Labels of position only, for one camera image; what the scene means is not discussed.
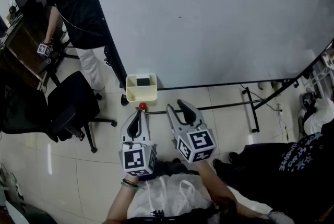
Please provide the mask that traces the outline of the wooden desk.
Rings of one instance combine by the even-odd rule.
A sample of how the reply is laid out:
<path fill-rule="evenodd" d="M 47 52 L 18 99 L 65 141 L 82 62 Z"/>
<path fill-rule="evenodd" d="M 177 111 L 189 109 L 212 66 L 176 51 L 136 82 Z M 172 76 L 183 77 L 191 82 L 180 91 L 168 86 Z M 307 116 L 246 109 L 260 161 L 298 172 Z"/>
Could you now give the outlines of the wooden desk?
<path fill-rule="evenodd" d="M 19 15 L 0 39 L 0 72 L 6 71 L 25 84 L 40 89 L 46 60 L 37 53 L 45 37 L 43 30 Z"/>

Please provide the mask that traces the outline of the large whiteboard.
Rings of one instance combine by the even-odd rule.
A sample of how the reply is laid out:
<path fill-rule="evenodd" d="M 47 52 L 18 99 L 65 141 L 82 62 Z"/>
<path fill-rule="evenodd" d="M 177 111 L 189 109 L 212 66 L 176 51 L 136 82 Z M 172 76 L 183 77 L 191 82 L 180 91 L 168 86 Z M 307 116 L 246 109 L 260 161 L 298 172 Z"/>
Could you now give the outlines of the large whiteboard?
<path fill-rule="evenodd" d="M 164 88 L 293 78 L 334 39 L 334 0 L 99 0 L 128 75 Z"/>

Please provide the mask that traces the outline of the person's left forearm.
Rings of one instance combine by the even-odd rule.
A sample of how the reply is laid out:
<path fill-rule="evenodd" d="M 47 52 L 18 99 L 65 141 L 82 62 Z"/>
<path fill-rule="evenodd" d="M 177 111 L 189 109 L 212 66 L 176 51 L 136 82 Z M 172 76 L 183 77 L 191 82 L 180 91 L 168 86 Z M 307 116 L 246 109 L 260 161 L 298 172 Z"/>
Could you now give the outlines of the person's left forearm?
<path fill-rule="evenodd" d="M 122 185 L 114 199 L 106 220 L 102 224 L 123 224 L 127 219 L 128 208 L 135 196 L 136 190 L 129 185 Z"/>

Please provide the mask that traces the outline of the white metal rack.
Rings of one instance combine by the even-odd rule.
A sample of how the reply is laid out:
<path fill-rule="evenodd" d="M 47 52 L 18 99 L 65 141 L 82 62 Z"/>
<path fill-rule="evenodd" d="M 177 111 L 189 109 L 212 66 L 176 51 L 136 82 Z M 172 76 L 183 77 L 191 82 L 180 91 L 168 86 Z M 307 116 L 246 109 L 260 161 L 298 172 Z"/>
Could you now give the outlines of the white metal rack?
<path fill-rule="evenodd" d="M 313 88 L 321 98 L 334 97 L 334 42 L 324 50 L 312 68 L 302 77 L 304 87 Z"/>

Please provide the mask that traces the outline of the black office chair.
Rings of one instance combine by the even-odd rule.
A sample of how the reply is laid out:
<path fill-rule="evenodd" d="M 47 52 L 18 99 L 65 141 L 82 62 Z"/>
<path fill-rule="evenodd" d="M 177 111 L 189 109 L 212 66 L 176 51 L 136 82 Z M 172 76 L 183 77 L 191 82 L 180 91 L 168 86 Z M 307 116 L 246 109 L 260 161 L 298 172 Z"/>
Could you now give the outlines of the black office chair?
<path fill-rule="evenodd" d="M 117 126 L 113 119 L 99 118 L 102 99 L 84 75 L 74 72 L 48 95 L 0 69 L 0 131 L 6 134 L 44 133 L 58 143 L 73 136 L 88 139 L 96 153 L 89 123 Z"/>

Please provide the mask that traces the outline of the person's right forearm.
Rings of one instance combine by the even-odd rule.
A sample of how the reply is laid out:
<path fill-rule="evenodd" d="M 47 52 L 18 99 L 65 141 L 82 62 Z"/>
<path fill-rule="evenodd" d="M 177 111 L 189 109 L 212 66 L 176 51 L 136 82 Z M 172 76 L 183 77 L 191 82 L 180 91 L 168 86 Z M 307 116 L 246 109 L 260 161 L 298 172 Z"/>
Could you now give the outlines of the person's right forearm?
<path fill-rule="evenodd" d="M 260 218 L 269 220 L 269 217 L 251 210 L 240 204 L 234 194 L 217 176 L 206 160 L 195 163 L 196 169 L 201 177 L 203 185 L 206 187 L 211 199 L 219 206 L 231 205 L 236 213 L 242 217 Z"/>

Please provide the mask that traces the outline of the person's white top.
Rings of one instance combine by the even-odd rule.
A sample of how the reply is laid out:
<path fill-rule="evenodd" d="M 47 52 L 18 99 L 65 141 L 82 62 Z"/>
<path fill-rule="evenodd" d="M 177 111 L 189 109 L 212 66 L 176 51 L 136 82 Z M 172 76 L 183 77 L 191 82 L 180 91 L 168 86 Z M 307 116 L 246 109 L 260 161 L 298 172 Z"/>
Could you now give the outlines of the person's white top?
<path fill-rule="evenodd" d="M 127 218 L 150 217 L 163 211 L 166 217 L 176 217 L 193 209 L 206 209 L 212 204 L 201 177 L 194 174 L 163 175 L 140 182 L 128 208 Z"/>

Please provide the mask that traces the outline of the person's black trousers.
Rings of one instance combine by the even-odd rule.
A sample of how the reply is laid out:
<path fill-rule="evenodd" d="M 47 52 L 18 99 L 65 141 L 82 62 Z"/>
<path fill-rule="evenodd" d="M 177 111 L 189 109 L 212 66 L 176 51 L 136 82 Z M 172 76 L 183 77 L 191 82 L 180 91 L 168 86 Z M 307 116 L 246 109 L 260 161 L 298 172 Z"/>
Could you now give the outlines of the person's black trousers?
<path fill-rule="evenodd" d="M 178 162 L 175 162 L 175 159 L 173 161 L 156 160 L 153 174 L 142 175 L 138 181 L 149 181 L 163 175 L 172 176 L 180 173 L 199 175 L 197 171 L 188 169 L 180 160 Z"/>

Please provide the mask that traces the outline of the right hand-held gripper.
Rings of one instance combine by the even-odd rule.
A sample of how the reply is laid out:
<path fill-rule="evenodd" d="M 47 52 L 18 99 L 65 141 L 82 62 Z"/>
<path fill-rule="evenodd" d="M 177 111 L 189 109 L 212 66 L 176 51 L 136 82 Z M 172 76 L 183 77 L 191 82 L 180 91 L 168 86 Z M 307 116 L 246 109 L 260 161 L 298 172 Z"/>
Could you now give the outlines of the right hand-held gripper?
<path fill-rule="evenodd" d="M 212 134 L 212 130 L 204 124 L 204 118 L 200 110 L 191 103 L 178 99 L 185 123 L 183 123 L 175 112 L 174 108 L 168 104 L 166 114 L 168 116 L 176 149 L 188 163 L 195 163 L 210 158 L 215 151 L 217 144 Z"/>

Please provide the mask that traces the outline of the cream plastic bin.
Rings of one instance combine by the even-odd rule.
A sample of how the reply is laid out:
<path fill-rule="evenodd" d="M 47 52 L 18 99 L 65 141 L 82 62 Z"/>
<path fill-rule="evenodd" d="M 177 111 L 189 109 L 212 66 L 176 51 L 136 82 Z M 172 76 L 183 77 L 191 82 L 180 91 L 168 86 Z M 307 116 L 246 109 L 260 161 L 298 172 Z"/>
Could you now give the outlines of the cream plastic bin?
<path fill-rule="evenodd" d="M 137 86 L 137 77 L 150 77 L 150 86 Z M 158 98 L 157 77 L 155 74 L 134 74 L 126 78 L 127 101 L 134 107 L 145 102 L 148 107 L 156 106 Z"/>

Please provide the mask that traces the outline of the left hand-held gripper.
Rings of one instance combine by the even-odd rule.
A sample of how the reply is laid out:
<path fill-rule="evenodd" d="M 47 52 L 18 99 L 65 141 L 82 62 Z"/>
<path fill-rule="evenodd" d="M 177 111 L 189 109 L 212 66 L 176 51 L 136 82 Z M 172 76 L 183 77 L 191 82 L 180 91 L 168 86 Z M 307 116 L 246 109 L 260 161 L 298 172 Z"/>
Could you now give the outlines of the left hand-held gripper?
<path fill-rule="evenodd" d="M 153 174 L 157 159 L 157 145 L 150 139 L 149 124 L 144 111 L 133 113 L 121 128 L 119 151 L 120 161 L 125 173 L 131 176 Z"/>

